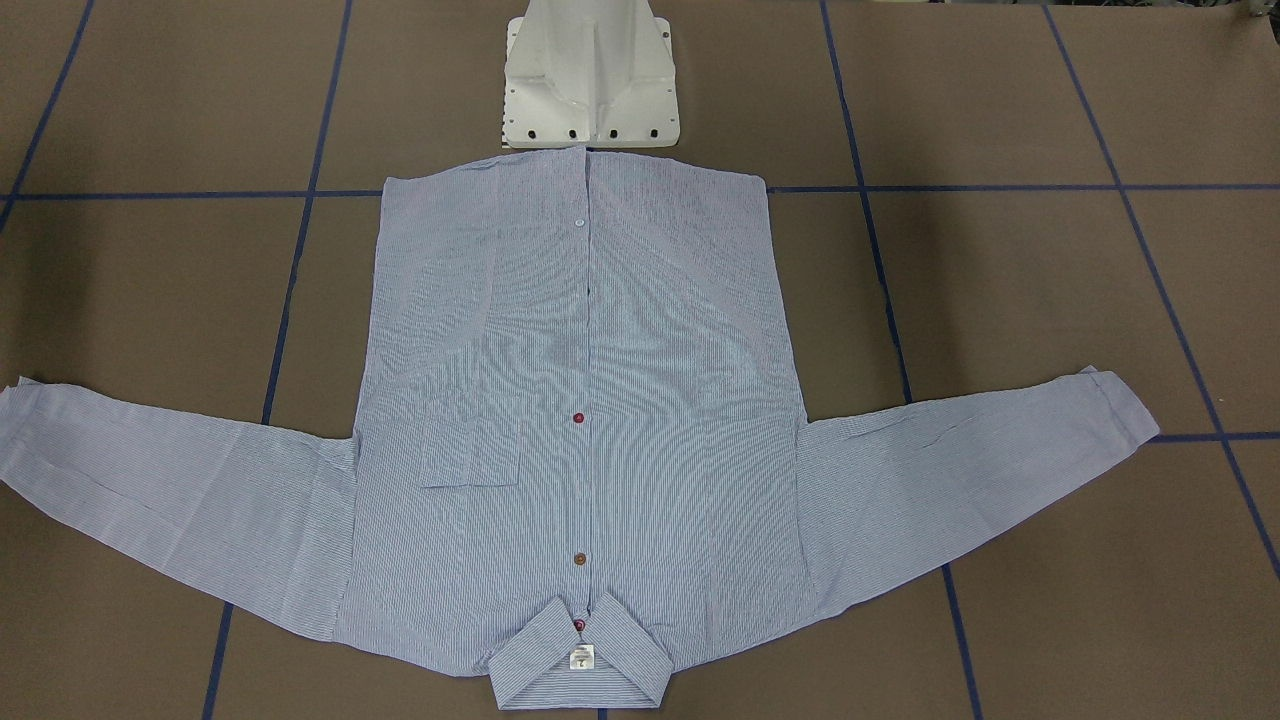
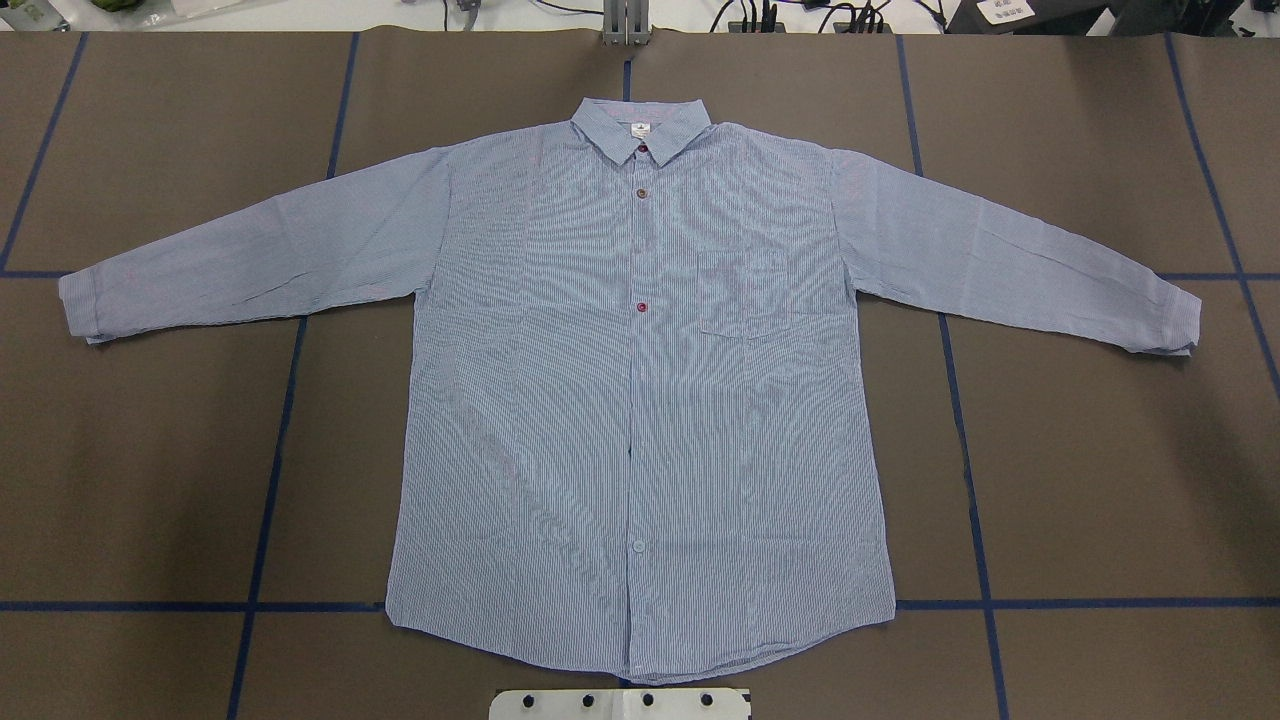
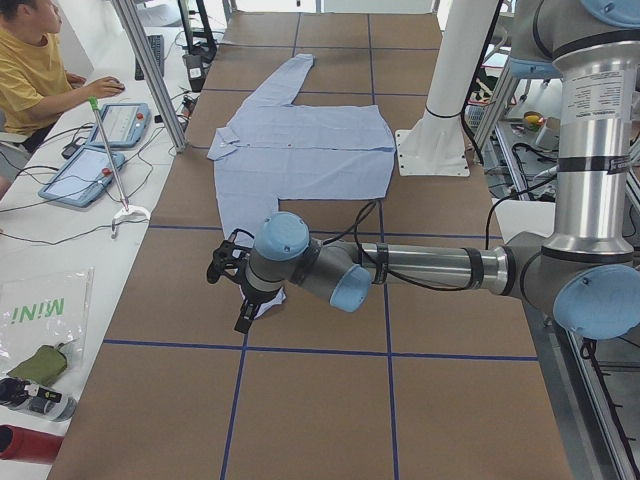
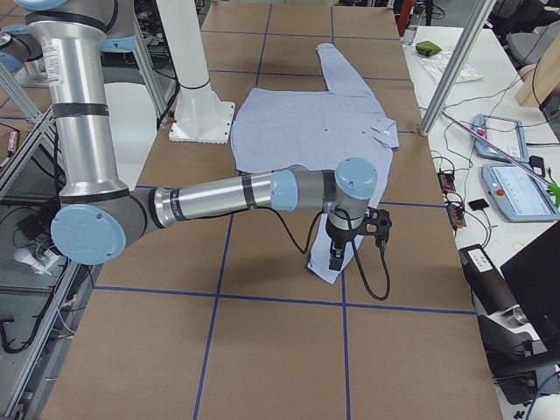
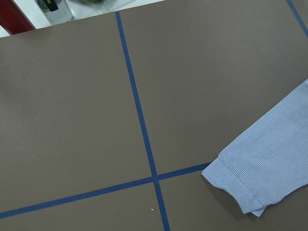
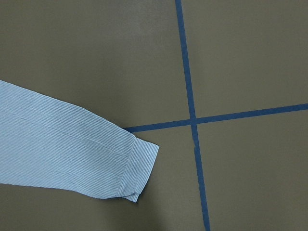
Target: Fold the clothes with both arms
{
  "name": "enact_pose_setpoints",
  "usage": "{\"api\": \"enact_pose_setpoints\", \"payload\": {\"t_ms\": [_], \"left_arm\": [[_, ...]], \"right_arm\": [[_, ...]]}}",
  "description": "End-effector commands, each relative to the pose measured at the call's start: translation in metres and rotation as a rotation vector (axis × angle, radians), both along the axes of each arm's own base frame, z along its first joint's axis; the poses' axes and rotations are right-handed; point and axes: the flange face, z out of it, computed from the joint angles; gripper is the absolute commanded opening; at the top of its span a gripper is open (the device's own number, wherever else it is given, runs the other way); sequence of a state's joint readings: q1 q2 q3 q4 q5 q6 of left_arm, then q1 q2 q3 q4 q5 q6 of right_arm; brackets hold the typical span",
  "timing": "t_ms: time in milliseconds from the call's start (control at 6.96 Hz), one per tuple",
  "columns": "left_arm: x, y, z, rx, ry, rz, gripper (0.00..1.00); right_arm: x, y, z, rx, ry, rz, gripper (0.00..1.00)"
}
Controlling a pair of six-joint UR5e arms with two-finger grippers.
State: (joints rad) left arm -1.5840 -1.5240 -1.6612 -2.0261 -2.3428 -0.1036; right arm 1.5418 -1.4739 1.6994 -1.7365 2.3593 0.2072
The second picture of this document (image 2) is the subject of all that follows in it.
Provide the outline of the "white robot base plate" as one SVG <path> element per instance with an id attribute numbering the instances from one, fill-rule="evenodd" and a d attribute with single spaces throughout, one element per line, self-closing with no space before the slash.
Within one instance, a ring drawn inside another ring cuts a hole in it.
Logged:
<path id="1" fill-rule="evenodd" d="M 489 719 L 751 719 L 748 689 L 627 688 L 504 691 Z"/>

